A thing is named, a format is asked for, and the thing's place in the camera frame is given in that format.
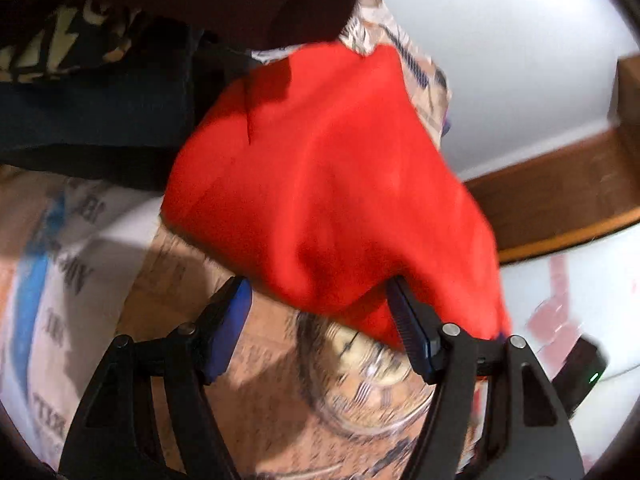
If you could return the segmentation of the red zip sweatshirt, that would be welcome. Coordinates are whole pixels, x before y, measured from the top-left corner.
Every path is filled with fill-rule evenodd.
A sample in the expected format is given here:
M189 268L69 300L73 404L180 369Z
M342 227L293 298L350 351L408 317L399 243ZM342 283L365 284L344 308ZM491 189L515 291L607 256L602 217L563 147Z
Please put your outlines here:
M470 335L510 333L494 232L390 46L316 44L230 84L180 150L160 216L271 297L393 348L396 276Z

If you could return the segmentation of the newspaper print bed sheet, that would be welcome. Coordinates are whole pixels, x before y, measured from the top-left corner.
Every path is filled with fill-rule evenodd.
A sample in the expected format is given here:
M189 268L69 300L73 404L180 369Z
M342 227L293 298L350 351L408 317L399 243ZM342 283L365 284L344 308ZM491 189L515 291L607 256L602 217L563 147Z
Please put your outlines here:
M62 479L406 478L434 390L256 294L150 193L1 170L1 399Z

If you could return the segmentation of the black folded garment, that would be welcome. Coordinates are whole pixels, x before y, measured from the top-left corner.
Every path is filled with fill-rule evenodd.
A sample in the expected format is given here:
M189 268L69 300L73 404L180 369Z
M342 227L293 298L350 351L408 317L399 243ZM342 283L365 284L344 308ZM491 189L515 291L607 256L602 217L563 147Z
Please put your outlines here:
M186 139L256 67L213 32L142 12L122 60L2 84L2 164L160 192Z

